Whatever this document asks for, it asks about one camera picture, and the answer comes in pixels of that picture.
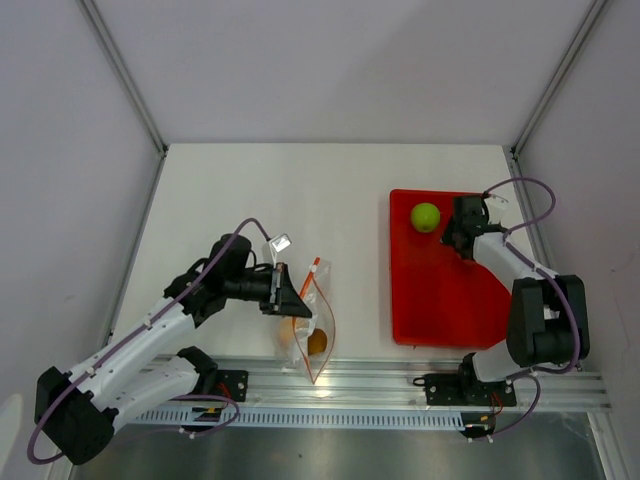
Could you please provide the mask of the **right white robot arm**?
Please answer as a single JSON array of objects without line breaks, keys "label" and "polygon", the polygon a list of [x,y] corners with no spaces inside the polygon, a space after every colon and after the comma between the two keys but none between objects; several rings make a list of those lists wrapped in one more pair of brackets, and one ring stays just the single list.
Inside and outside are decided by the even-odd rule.
[{"label": "right white robot arm", "polygon": [[488,270],[511,294],[506,337],[468,354],[454,375],[458,395],[479,403],[528,372],[562,375],[591,350],[584,282],[561,275],[521,252],[490,217],[487,194],[453,199],[441,243]]}]

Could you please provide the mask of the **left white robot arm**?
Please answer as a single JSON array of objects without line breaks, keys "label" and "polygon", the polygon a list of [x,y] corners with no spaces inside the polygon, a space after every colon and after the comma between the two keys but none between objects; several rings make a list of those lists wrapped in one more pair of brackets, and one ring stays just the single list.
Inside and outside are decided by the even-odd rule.
[{"label": "left white robot arm", "polygon": [[251,266],[251,252],[247,238],[223,235],[123,338],[66,371],[50,367],[43,372],[36,382],[34,432],[45,434],[60,457],[83,465],[150,409],[174,399],[216,400],[218,366],[197,347],[181,349],[161,368],[146,367],[230,300],[254,302],[268,316],[311,318],[287,264]]}]

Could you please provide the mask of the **red plastic tray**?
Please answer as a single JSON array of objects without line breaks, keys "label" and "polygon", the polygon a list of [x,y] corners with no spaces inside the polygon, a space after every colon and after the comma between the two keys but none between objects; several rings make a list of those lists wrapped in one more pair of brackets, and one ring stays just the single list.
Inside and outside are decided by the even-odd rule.
[{"label": "red plastic tray", "polygon": [[[400,345],[487,349],[506,337],[509,290],[440,242],[457,195],[407,189],[389,194],[391,324]],[[432,233],[420,233],[411,223],[411,211],[421,203],[440,211]]]}]

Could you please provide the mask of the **clear zip top bag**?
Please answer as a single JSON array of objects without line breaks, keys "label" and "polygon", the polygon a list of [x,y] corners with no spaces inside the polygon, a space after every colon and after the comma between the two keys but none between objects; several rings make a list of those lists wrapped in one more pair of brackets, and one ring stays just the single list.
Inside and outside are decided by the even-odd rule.
[{"label": "clear zip top bag", "polygon": [[[272,339],[277,357],[284,368],[294,369],[311,384],[316,385],[324,373],[333,354],[336,342],[336,318],[330,303],[331,298],[331,263],[316,257],[309,267],[308,274],[302,284],[300,296],[312,311],[310,319],[291,318],[295,322],[295,342],[287,349],[278,344],[277,331],[279,319],[273,326]],[[307,338],[316,329],[322,329],[328,337],[328,346],[324,353],[309,356]]]}]

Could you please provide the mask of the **small brown yellow fruit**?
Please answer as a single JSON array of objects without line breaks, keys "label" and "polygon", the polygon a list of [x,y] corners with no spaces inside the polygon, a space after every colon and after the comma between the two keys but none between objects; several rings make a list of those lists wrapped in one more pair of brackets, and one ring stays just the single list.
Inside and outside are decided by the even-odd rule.
[{"label": "small brown yellow fruit", "polygon": [[327,334],[319,328],[316,328],[307,338],[307,352],[309,356],[320,355],[324,353],[328,346]]}]

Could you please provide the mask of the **yellow orange mango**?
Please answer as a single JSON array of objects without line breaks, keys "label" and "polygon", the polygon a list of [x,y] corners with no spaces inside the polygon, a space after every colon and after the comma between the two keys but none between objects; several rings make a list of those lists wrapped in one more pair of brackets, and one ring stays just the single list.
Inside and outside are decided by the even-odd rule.
[{"label": "yellow orange mango", "polygon": [[277,331],[278,344],[282,349],[287,349],[295,342],[295,322],[291,318],[283,319]]}]

